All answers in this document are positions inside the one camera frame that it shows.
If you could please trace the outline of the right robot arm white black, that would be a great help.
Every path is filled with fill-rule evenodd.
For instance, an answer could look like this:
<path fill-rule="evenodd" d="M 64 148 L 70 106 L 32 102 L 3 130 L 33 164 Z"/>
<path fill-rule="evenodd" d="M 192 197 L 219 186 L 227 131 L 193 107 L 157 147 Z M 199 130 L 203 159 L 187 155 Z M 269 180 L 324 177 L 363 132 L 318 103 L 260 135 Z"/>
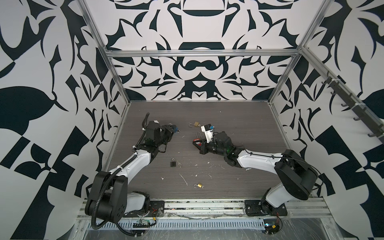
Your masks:
<path fill-rule="evenodd" d="M 193 140 L 200 154 L 222 156 L 231 167 L 257 169 L 278 176 L 280 183 L 269 188 L 260 200 L 246 200 L 245 213 L 255 216 L 287 216 L 286 203 L 291 200 L 306 201 L 313 191 L 319 172 L 295 151 L 268 154 L 236 146 L 225 133 L 205 132 L 204 139 Z"/>

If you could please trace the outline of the red safety padlock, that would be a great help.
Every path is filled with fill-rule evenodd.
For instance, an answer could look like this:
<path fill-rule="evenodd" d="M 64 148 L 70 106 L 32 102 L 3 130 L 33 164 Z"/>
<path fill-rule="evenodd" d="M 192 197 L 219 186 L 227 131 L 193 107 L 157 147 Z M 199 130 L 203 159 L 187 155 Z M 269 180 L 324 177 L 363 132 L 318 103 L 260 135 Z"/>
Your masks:
<path fill-rule="evenodd" d="M 202 136 L 201 133 L 197 132 L 196 133 L 196 138 L 193 140 L 193 145 L 198 148 L 199 150 L 201 149 L 202 146 Z"/>

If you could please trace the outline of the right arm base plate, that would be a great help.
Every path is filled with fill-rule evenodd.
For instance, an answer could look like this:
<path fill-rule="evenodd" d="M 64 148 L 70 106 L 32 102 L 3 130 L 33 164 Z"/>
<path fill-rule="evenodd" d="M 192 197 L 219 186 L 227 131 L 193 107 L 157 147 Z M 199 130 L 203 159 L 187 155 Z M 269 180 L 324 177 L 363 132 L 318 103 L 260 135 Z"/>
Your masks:
<path fill-rule="evenodd" d="M 258 216 L 287 216 L 288 211 L 285 204 L 275 208 L 264 200 L 245 200 L 245 213 L 249 217 Z"/>

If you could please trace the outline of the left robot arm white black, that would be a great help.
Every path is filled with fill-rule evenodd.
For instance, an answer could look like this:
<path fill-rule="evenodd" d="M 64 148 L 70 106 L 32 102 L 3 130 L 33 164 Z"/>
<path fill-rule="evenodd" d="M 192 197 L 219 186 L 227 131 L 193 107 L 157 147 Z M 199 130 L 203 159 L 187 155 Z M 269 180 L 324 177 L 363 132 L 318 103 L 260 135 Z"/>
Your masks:
<path fill-rule="evenodd" d="M 178 131 L 173 124 L 160 125 L 158 121 L 142 123 L 143 134 L 133 146 L 133 154 L 116 168 L 99 172 L 93 181 L 86 203 L 85 214 L 91 217 L 94 230 L 106 223 L 117 224 L 124 214 L 145 209 L 148 197 L 142 193 L 128 193 L 130 181 L 167 146 Z"/>

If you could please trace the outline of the small black padlock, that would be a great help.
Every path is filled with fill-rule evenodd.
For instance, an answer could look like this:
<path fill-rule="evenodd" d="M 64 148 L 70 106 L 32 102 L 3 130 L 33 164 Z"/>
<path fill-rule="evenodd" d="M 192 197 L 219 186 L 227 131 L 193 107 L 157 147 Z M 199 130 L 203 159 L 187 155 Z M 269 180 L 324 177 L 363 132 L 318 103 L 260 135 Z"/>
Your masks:
<path fill-rule="evenodd" d="M 171 166 L 171 168 L 174 168 L 174 167 L 177 166 L 177 161 L 176 161 L 175 158 L 172 158 L 172 159 L 171 159 L 170 166 Z"/>

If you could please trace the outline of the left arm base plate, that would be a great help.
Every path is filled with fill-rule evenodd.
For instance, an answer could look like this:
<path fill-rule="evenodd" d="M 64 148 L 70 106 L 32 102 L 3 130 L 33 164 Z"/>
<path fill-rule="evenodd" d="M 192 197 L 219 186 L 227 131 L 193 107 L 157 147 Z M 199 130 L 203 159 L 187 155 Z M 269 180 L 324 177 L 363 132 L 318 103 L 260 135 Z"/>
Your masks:
<path fill-rule="evenodd" d="M 138 217 L 151 217 L 152 212 L 163 212 L 165 201 L 150 201 L 144 203 L 140 210 L 130 211 L 124 214 L 124 218 L 138 218 Z"/>

